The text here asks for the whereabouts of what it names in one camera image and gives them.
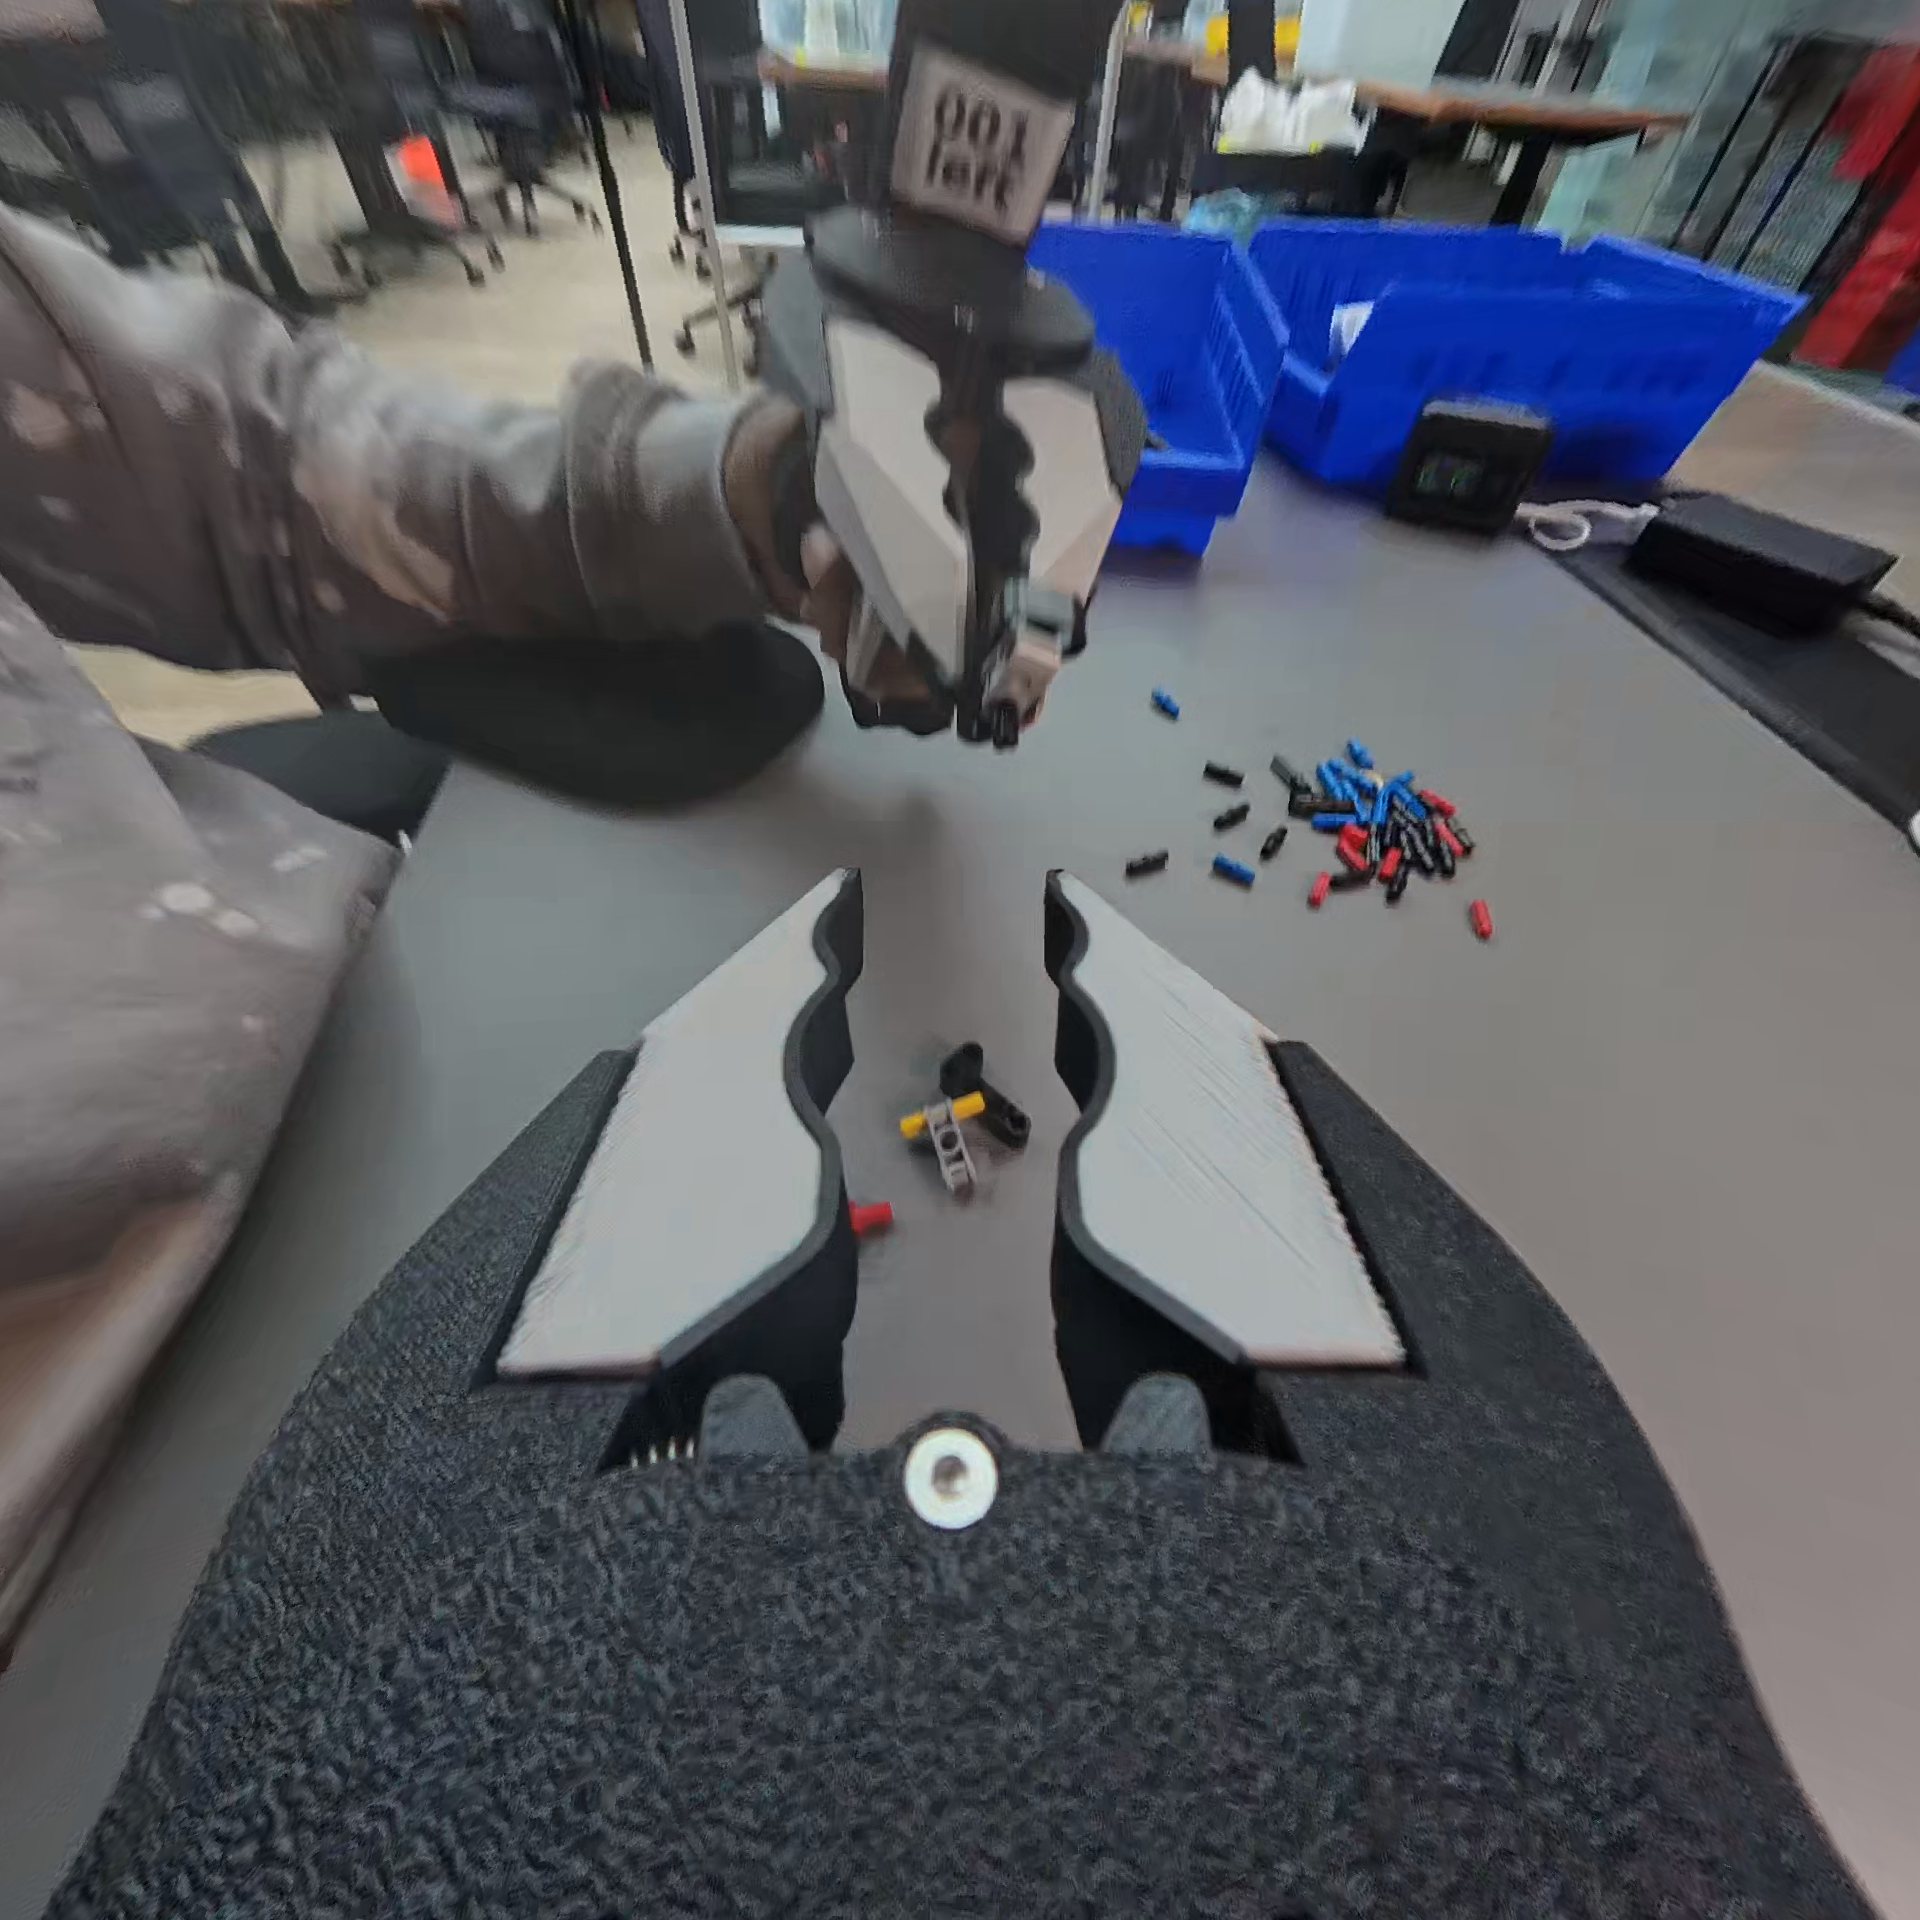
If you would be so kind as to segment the pile of small connector pins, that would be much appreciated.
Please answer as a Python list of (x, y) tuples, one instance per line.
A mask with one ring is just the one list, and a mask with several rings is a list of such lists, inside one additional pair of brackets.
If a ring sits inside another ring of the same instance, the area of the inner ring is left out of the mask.
[(1317, 759), (1277, 751), (1268, 769), (1287, 803), (1281, 822), (1307, 832), (1319, 850), (1313, 876), (1333, 872), (1323, 910), (1367, 892), (1398, 908), (1418, 880), (1456, 882), (1479, 856), (1462, 807), (1418, 769), (1386, 763), (1359, 735)]

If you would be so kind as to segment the person's left forearm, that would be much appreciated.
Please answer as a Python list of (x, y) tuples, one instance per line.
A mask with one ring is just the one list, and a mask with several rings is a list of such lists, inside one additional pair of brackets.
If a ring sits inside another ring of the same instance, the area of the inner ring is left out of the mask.
[(793, 409), (581, 363), (549, 405), (401, 371), (207, 276), (3, 221), (5, 680), (58, 638), (319, 696), (466, 636), (701, 636), (804, 589)]

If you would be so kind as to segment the white printed parts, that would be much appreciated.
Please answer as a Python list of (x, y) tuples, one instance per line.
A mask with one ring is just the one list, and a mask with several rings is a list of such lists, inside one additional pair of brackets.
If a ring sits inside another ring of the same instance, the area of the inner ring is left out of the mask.
[(1242, 70), (1226, 88), (1214, 136), (1224, 155), (1359, 151), (1374, 114), (1351, 78), (1270, 78)]

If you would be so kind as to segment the black toy connector piece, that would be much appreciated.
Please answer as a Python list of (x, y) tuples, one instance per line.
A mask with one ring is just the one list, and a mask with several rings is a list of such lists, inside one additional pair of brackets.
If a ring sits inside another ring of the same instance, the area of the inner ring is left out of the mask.
[(949, 1050), (939, 1068), (939, 1086), (957, 1115), (977, 1117), (1002, 1147), (1028, 1147), (1032, 1117), (996, 1088), (981, 1042), (961, 1042)]

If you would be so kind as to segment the person's torso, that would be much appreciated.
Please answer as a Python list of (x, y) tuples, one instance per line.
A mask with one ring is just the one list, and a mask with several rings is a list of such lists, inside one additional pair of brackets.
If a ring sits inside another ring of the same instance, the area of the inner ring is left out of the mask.
[(401, 866), (3, 611), (3, 1634), (246, 1208)]

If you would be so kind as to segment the black padded cushion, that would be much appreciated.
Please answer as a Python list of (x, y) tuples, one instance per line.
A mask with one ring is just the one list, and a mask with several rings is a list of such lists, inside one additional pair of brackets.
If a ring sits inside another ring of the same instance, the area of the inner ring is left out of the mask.
[(812, 646), (765, 619), (697, 638), (468, 638), (365, 678), (399, 731), (624, 811), (731, 795), (804, 737), (826, 692)]

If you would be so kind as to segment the background wooden table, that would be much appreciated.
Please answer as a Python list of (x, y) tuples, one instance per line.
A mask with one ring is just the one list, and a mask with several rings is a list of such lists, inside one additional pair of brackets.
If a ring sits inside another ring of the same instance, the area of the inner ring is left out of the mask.
[(1693, 120), (1693, 112), (1681, 108), (1648, 108), (1600, 100), (1592, 92), (1501, 82), (1361, 78), (1353, 90), (1363, 122), (1357, 145), (1303, 151), (1212, 147), (1186, 159), (1186, 122), (1178, 118), (1161, 219), (1173, 217), (1180, 191), (1196, 199), (1224, 189), (1283, 197), (1293, 207), (1329, 217), (1372, 217), (1398, 207), (1410, 155), (1456, 134), (1487, 134), (1507, 145), (1513, 157), (1487, 221), (1521, 227), (1557, 155), (1626, 138), (1640, 145), (1659, 142), (1681, 134)]

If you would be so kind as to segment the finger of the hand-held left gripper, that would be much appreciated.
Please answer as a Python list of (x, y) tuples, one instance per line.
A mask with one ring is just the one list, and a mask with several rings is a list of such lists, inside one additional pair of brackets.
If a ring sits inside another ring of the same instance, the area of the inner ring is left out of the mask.
[(985, 601), (1010, 579), (1089, 601), (1119, 512), (1095, 395), (1062, 377), (1008, 379), (983, 429)]
[(820, 518), (852, 571), (846, 666), (878, 690), (886, 646), (919, 658), (927, 686), (969, 684), (973, 543), (929, 419), (943, 397), (933, 355), (860, 318), (822, 322), (826, 401), (814, 434)]

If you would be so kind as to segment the black office chair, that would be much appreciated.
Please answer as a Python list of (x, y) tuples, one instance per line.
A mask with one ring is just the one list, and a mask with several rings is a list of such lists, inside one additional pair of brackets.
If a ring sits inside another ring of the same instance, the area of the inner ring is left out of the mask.
[[(420, 3), (343, 3), (343, 31), (351, 41), (341, 66), (345, 120), (333, 140), (363, 223), (327, 240), (327, 256), (341, 274), (355, 274), (373, 290), (381, 284), (375, 262), (387, 252), (414, 258), (444, 252), (460, 262), (470, 284), (486, 284), (504, 270), (505, 256), (476, 215), (448, 142), (454, 118), (494, 140), (500, 209), (509, 195), (519, 195), (525, 227), (535, 227), (537, 199), (549, 193), (591, 229), (601, 229), (602, 217), (591, 203), (545, 179), (541, 145), (557, 128), (557, 100), (545, 100), (521, 80), (440, 74), (426, 50)], [(397, 179), (391, 155), (412, 138), (426, 142), (452, 199), (446, 221), (422, 213)]]

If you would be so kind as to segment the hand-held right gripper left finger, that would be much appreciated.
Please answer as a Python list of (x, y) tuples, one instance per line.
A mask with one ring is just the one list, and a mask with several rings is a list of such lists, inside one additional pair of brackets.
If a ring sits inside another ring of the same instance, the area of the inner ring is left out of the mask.
[(701, 1422), (761, 1377), (804, 1446), (846, 1418), (858, 1292), (830, 1107), (852, 1070), (860, 870), (830, 870), (642, 1030), (496, 1337), (496, 1379), (636, 1381)]

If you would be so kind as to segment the stack of red and blue bins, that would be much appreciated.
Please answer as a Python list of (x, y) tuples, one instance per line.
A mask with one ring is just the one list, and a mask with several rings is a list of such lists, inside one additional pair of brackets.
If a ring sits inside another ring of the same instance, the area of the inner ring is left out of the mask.
[(1832, 371), (1917, 371), (1919, 43), (1877, 47), (1842, 94), (1828, 132), (1834, 181), (1853, 199), (1816, 260), (1786, 353)]

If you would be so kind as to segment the thin metal pole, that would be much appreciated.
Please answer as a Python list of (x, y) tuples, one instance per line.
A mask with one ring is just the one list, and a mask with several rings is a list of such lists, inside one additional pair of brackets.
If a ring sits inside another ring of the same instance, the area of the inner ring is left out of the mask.
[(709, 264), (715, 324), (723, 369), (729, 389), (737, 395), (743, 387), (741, 361), (735, 341), (731, 286), (727, 278), (727, 252), (717, 223), (715, 181), (711, 169), (709, 142), (703, 112), (703, 86), (697, 56), (692, 41), (688, 1), (668, 1), (668, 25), (676, 43), (678, 68), (686, 102), (688, 140), (696, 175), (696, 201), (699, 213), (701, 250)]

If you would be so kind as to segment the person's left hand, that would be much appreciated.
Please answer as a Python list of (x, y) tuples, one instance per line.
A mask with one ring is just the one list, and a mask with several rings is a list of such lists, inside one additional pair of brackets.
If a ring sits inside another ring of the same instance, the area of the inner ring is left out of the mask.
[(694, 628), (705, 630), (729, 611), (775, 611), (816, 632), (862, 725), (949, 731), (951, 696), (874, 623), (878, 599), (828, 526), (802, 409), (759, 397), (707, 407), (701, 425), (690, 462), (705, 545), (690, 591)]

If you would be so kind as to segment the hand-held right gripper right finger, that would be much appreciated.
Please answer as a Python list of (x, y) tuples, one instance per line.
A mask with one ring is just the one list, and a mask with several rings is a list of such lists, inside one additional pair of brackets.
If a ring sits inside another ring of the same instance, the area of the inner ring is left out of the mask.
[(1406, 1377), (1281, 1038), (1068, 870), (1044, 878), (1044, 969), (1074, 1102), (1050, 1299), (1080, 1440), (1097, 1450), (1143, 1379), (1175, 1377), (1216, 1448), (1289, 1452), (1272, 1379)]

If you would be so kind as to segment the large blue storage bin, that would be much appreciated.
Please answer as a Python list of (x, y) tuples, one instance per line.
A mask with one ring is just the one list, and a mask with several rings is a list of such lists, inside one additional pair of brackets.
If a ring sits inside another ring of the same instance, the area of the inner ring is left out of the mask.
[(1147, 411), (1117, 545), (1202, 559), (1250, 486), (1289, 343), (1252, 254), (1224, 233), (1050, 221), (1030, 262), (1089, 308)]

